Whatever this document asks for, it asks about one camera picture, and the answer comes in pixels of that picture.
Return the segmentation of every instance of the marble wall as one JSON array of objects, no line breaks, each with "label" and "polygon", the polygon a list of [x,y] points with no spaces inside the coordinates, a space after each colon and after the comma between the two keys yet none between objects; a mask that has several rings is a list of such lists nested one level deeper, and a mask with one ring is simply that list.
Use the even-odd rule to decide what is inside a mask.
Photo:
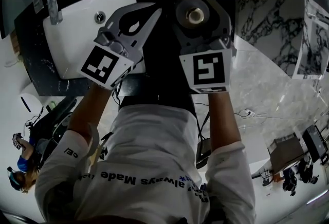
[{"label": "marble wall", "polygon": [[236,34],[293,79],[319,79],[329,60],[329,16],[313,0],[237,0]]}]

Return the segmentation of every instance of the white t-shirt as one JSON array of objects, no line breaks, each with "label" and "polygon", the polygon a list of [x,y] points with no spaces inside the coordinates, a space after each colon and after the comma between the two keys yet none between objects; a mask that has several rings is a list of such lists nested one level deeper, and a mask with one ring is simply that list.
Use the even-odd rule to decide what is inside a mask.
[{"label": "white t-shirt", "polygon": [[[211,154],[208,184],[200,190],[195,168],[198,132],[190,112],[162,105],[126,106],[111,132],[105,160],[74,184],[75,219],[116,215],[145,223],[186,218],[188,224],[197,224],[204,223],[211,210],[212,216],[224,211],[229,223],[254,223],[255,197],[241,142]],[[67,181],[87,152],[86,141],[67,131],[42,167],[35,197],[46,220],[51,219],[47,192]]]}]

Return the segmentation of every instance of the person in blue shirt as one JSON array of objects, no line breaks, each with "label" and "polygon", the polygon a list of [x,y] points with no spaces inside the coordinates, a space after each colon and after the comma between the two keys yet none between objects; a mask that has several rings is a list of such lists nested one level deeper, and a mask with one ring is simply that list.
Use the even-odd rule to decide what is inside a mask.
[{"label": "person in blue shirt", "polygon": [[22,147],[22,154],[17,162],[19,171],[11,171],[9,180],[14,189],[23,193],[28,193],[31,187],[35,184],[39,174],[38,154],[43,153],[48,140],[40,139],[36,148],[34,148],[34,138],[30,137],[28,142],[22,138],[21,133],[17,133],[13,135],[14,145],[16,141]]}]

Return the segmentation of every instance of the sink drain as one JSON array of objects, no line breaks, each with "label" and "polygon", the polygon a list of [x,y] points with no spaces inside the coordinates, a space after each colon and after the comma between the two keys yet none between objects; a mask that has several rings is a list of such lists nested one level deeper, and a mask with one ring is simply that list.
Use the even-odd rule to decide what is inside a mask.
[{"label": "sink drain", "polygon": [[105,13],[103,11],[98,11],[95,14],[94,19],[95,19],[95,22],[97,24],[103,24],[105,22],[105,19],[106,19]]}]

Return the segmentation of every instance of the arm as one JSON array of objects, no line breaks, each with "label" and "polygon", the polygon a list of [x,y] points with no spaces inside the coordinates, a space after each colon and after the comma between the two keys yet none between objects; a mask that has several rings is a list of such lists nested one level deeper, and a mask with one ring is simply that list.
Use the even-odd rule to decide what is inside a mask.
[{"label": "arm", "polygon": [[88,124],[98,125],[110,96],[110,90],[93,83],[71,115],[68,130],[77,132],[89,144],[92,136],[89,134]]},{"label": "arm", "polygon": [[212,154],[206,178],[210,213],[223,208],[229,223],[254,223],[255,196],[230,96],[209,95]]},{"label": "arm", "polygon": [[28,141],[19,137],[17,137],[16,140],[22,146],[23,149],[21,157],[24,158],[25,160],[29,160],[34,151],[33,145],[31,145]]},{"label": "arm", "polygon": [[228,92],[209,94],[211,150],[241,141]]},{"label": "arm", "polygon": [[59,194],[71,195],[72,190],[65,192],[56,190],[66,185],[69,185],[70,189],[74,186],[77,180],[75,174],[78,173],[76,167],[87,155],[88,144],[92,139],[88,123],[98,125],[110,95],[110,91],[96,84],[91,86],[87,95],[74,110],[68,130],[43,165],[35,184],[35,198],[45,220],[62,220],[65,219],[62,214],[72,213],[67,208],[67,198],[59,196]]}]

